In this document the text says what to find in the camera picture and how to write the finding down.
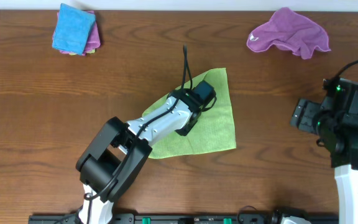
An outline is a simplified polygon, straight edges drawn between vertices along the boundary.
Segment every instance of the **white wall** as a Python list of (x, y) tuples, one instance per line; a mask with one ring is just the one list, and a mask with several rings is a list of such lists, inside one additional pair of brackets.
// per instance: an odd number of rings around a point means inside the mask
[(81, 9), (358, 12), (358, 0), (0, 0), (0, 9), (58, 9), (62, 2)]

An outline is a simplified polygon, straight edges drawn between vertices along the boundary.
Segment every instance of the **blue cloth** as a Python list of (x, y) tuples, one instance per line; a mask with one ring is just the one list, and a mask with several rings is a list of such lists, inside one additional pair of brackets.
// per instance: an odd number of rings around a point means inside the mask
[(81, 55), (95, 20), (94, 14), (61, 4), (52, 47)]

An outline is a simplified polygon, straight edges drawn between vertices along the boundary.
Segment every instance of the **wire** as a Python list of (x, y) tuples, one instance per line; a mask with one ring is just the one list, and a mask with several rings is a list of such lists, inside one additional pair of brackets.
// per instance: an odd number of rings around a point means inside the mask
[(69, 215), (67, 215), (67, 216), (65, 216), (65, 217), (63, 217), (63, 218), (61, 218), (61, 219), (55, 221), (53, 224), (57, 224), (57, 223), (64, 224), (64, 223), (63, 223), (64, 220), (69, 219), (69, 218), (71, 218), (71, 217), (74, 216), (74, 215), (75, 215), (75, 213), (74, 213), (74, 214), (69, 214)]
[(202, 110), (202, 112), (205, 112), (205, 111), (209, 111), (209, 109), (211, 109), (212, 107), (214, 107), (215, 103), (216, 103), (216, 100), (218, 100), (218, 98), (216, 97), (216, 95), (214, 96), (214, 102), (212, 103), (212, 105), (209, 107), (209, 108), (204, 108)]
[(244, 222), (240, 219), (240, 213), (243, 212), (247, 208), (252, 208), (255, 211), (257, 211), (257, 209), (254, 206), (251, 206), (251, 205), (247, 205), (247, 206), (244, 206), (244, 207), (240, 208), (239, 211), (237, 212), (237, 222), (239, 224), (244, 224)]
[(189, 80), (190, 80), (190, 89), (193, 89), (193, 78), (191, 77), (191, 73), (190, 73), (190, 67), (189, 64), (187, 62), (187, 46), (184, 45), (183, 46), (183, 54), (185, 56), (185, 67), (187, 69), (187, 73), (189, 74)]
[[(181, 96), (184, 95), (184, 87), (185, 87), (185, 82), (186, 82), (186, 71), (189, 74), (189, 79), (190, 79), (190, 89), (193, 88), (193, 79), (191, 77), (190, 74), (190, 68), (188, 66), (188, 62), (187, 62), (187, 46), (184, 45), (183, 46), (183, 54), (185, 56), (185, 61), (184, 61), (184, 65), (183, 65), (183, 77), (182, 77), (182, 81), (181, 81), (181, 87), (180, 87), (180, 91), (181, 91)], [(138, 139), (140, 134), (142, 134), (142, 132), (144, 131), (144, 129), (151, 123), (153, 123), (155, 120), (161, 118), (162, 116), (165, 116), (168, 113), (171, 113), (171, 111), (173, 111), (173, 109), (175, 109), (176, 105), (179, 102), (180, 97), (178, 97), (175, 102), (172, 104), (172, 106), (166, 110), (164, 113), (161, 113), (160, 115), (157, 115), (156, 117), (150, 119), (148, 122), (144, 123), (140, 129), (138, 130), (138, 132), (136, 133), (136, 136), (134, 138), (133, 143), (131, 144), (131, 147), (129, 148), (126, 157), (122, 160), (122, 162), (120, 163), (120, 166), (117, 168), (117, 171), (115, 172), (114, 176), (112, 177), (112, 179), (106, 184), (106, 186), (104, 186), (104, 188), (99, 191), (98, 193), (96, 193), (95, 195), (90, 195), (90, 193), (87, 193), (84, 195), (84, 199), (89, 201), (89, 207), (88, 207), (88, 221), (87, 224), (90, 221), (90, 213), (91, 213), (91, 202), (92, 200), (98, 198), (100, 195), (107, 193), (109, 194), (109, 191), (112, 191), (112, 186), (114, 186), (117, 183), (117, 178), (119, 176), (119, 174), (121, 173), (122, 169), (124, 168), (125, 164), (128, 161), (129, 155), (131, 154), (131, 152), (133, 151), (133, 149), (135, 148), (136, 144), (138, 143)]]
[(339, 72), (337, 72), (337, 74), (332, 78), (332, 80), (339, 78), (342, 75), (343, 72), (345, 72), (348, 68), (350, 68), (350, 67), (352, 67), (353, 65), (356, 65), (356, 64), (358, 64), (358, 60), (356, 60), (354, 62), (351, 62), (351, 63), (348, 63), (343, 68), (341, 68)]

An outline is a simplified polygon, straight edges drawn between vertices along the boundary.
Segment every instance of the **wooden table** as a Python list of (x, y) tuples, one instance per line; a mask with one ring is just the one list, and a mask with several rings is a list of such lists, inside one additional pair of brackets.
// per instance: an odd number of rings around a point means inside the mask
[[(193, 74), (227, 68), (237, 149), (149, 159), (116, 208), (337, 212), (328, 152), (289, 121), (299, 97), (321, 101), (322, 79), (358, 59), (358, 13), (302, 14), (326, 29), (332, 52), (251, 52), (248, 34), (272, 12), (98, 11), (103, 46), (69, 56), (51, 47), (56, 11), (0, 11), (0, 223), (76, 210), (77, 159), (109, 118), (138, 118), (180, 84), (183, 43)], [(345, 75), (358, 81), (358, 66)]]

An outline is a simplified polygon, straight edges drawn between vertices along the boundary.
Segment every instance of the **green cloth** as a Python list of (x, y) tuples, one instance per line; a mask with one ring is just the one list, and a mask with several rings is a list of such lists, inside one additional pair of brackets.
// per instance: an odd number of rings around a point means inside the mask
[[(236, 135), (234, 132), (234, 120), (229, 87), (227, 85), (226, 69), (215, 68), (194, 77), (193, 87), (202, 80), (207, 81), (215, 89), (217, 101), (214, 107), (202, 112), (198, 122), (187, 136), (180, 136), (176, 132), (173, 132), (154, 144), (152, 146), (153, 151), (149, 156), (150, 158), (163, 159), (173, 156), (203, 154), (225, 151), (236, 147)], [(185, 88), (189, 87), (190, 82), (187, 82)], [(147, 108), (143, 112), (143, 116), (162, 106), (166, 100), (167, 95)]]

